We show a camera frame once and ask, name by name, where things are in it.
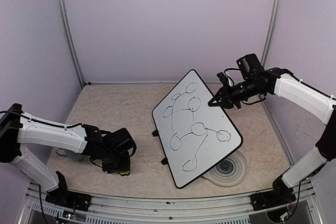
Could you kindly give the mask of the white whiteboard black frame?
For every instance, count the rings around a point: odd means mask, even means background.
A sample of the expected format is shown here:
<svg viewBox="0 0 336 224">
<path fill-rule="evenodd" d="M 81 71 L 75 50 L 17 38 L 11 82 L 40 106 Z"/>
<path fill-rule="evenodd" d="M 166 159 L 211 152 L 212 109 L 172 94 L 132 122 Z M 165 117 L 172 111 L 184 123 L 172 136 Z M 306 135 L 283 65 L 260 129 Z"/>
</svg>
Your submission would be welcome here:
<svg viewBox="0 0 336 224">
<path fill-rule="evenodd" d="M 176 188 L 182 189 L 243 144 L 243 136 L 190 70 L 154 107 L 152 118 Z"/>
</svg>

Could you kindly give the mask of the yellow bone-shaped eraser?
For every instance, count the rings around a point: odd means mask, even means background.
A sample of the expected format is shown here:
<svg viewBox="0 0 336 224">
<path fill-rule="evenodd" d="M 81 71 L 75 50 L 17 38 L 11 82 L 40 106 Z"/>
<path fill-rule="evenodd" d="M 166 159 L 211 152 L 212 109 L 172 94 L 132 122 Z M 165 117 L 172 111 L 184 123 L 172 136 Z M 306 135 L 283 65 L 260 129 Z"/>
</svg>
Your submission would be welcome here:
<svg viewBox="0 0 336 224">
<path fill-rule="evenodd" d="M 129 176 L 130 175 L 130 171 L 129 170 L 120 171 L 119 174 L 121 176 Z"/>
</svg>

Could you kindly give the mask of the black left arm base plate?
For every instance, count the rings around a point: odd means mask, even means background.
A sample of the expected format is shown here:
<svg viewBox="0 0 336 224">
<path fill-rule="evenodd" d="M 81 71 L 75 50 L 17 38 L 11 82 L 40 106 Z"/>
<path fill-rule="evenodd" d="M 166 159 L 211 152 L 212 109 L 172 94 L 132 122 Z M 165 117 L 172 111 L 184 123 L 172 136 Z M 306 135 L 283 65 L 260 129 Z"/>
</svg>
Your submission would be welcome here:
<svg viewBox="0 0 336 224">
<path fill-rule="evenodd" d="M 65 194 L 48 193 L 45 201 L 57 206 L 87 212 L 91 203 L 91 199 L 91 195 L 69 191 Z"/>
</svg>

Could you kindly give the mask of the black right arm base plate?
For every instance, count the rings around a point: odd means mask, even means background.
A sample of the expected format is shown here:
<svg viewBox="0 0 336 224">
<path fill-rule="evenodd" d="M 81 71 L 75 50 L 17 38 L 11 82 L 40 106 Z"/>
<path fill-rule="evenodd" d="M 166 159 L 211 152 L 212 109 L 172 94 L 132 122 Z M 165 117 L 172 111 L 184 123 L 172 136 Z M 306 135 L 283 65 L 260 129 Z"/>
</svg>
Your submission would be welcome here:
<svg viewBox="0 0 336 224">
<path fill-rule="evenodd" d="M 295 202 L 296 196 L 293 191 L 278 195 L 273 190 L 256 192 L 250 196 L 251 204 L 254 211 L 273 208 L 281 205 Z"/>
</svg>

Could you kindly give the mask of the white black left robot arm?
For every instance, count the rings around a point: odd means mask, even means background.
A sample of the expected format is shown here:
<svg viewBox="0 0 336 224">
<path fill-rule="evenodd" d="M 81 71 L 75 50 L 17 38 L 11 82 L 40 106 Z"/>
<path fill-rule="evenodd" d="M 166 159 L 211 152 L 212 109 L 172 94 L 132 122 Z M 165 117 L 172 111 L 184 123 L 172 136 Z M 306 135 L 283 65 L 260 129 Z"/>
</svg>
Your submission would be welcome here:
<svg viewBox="0 0 336 224">
<path fill-rule="evenodd" d="M 100 161 L 103 172 L 121 176 L 130 175 L 130 158 L 136 151 L 135 141 L 126 128 L 110 132 L 83 123 L 70 125 L 43 120 L 24 112 L 18 103 L 1 111 L 1 163 L 19 169 L 64 206 L 74 199 L 64 175 L 48 168 L 27 144 L 87 156 L 92 164 Z"/>
</svg>

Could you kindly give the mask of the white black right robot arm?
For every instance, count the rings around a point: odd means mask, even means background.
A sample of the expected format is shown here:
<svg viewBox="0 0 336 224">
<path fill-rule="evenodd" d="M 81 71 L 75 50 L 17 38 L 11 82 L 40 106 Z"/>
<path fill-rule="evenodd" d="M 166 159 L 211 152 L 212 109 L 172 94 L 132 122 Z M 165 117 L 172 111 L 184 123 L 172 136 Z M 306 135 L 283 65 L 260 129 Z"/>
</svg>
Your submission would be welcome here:
<svg viewBox="0 0 336 224">
<path fill-rule="evenodd" d="M 301 79 L 296 78 L 287 69 L 272 68 L 265 70 L 257 67 L 241 70 L 243 82 L 229 85 L 228 77 L 217 74 L 222 87 L 208 102 L 209 106 L 231 109 L 241 107 L 241 102 L 255 95 L 276 95 L 298 105 L 318 118 L 326 127 L 315 146 L 298 162 L 281 174 L 272 184 L 272 189 L 251 195 L 254 210 L 263 210 L 298 200 L 294 193 L 295 185 L 317 174 L 322 167 L 335 159 L 335 97 L 327 95 Z"/>
</svg>

